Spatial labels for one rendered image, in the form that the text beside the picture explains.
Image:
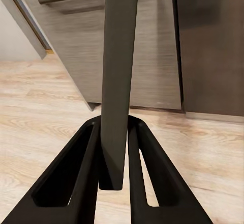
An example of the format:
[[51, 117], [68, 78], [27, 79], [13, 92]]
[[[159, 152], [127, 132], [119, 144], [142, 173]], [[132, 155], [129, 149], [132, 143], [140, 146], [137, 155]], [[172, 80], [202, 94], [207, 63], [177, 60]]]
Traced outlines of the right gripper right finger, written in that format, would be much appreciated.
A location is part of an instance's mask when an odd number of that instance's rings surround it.
[[[128, 117], [131, 224], [213, 224], [147, 124]], [[159, 207], [147, 203], [139, 149]]]

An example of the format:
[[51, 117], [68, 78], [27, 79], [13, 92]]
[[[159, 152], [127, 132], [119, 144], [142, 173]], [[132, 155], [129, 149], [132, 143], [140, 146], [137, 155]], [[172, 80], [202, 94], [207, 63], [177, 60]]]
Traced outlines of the poster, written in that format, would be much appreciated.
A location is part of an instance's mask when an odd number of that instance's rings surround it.
[[122, 190], [138, 0], [105, 0], [98, 188]]

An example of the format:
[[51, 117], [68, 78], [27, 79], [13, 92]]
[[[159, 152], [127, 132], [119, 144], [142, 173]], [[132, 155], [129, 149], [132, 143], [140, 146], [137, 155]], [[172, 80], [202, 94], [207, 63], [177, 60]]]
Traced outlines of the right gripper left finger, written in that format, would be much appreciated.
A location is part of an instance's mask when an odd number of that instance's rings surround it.
[[84, 122], [1, 224], [94, 224], [101, 115]]

